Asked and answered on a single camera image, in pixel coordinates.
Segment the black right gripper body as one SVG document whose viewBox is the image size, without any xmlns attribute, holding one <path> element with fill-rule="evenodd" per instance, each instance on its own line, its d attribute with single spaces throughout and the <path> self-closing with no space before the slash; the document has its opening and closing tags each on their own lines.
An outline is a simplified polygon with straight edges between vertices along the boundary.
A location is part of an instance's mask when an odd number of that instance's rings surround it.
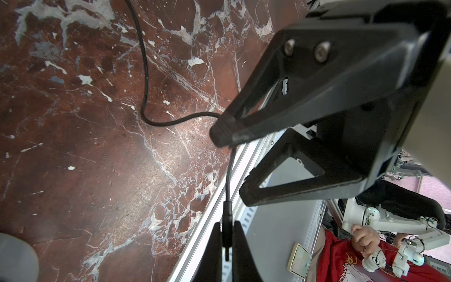
<svg viewBox="0 0 451 282">
<path fill-rule="evenodd" d="M 317 141 L 373 182 L 397 154 L 426 95 L 451 28 L 449 1 L 340 1 L 309 12 L 306 23 L 408 24 L 422 47 L 405 83 L 394 94 L 321 119 Z"/>
</svg>

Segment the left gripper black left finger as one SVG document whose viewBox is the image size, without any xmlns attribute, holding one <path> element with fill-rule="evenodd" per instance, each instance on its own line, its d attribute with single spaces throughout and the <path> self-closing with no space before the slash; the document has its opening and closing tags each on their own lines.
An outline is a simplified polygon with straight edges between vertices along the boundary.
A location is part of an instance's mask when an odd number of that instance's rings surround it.
<svg viewBox="0 0 451 282">
<path fill-rule="evenodd" d="M 221 224 L 217 222 L 213 226 L 204 255 L 192 278 L 193 282 L 222 281 L 222 250 Z"/>
</svg>

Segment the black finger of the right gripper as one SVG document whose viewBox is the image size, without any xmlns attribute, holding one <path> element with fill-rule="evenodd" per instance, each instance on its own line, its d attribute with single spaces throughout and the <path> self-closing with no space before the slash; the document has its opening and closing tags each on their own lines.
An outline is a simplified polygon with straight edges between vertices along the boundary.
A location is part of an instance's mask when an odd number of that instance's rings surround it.
<svg viewBox="0 0 451 282">
<path fill-rule="evenodd" d="M 345 199 L 364 191 L 367 178 L 315 139 L 288 128 L 245 178 L 248 207 L 301 200 Z"/>
<path fill-rule="evenodd" d="M 421 47 L 420 33 L 405 23 L 280 30 L 210 138 L 219 148 L 236 146 L 390 96 Z"/>
</svg>

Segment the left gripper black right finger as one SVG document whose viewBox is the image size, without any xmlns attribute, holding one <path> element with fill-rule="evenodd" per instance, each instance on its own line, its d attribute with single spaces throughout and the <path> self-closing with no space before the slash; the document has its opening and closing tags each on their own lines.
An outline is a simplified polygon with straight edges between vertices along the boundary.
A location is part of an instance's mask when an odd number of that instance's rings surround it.
<svg viewBox="0 0 451 282">
<path fill-rule="evenodd" d="M 234 282 L 263 281 L 256 268 L 243 227 L 239 221 L 235 221 L 233 226 L 232 253 L 232 280 Z"/>
</svg>

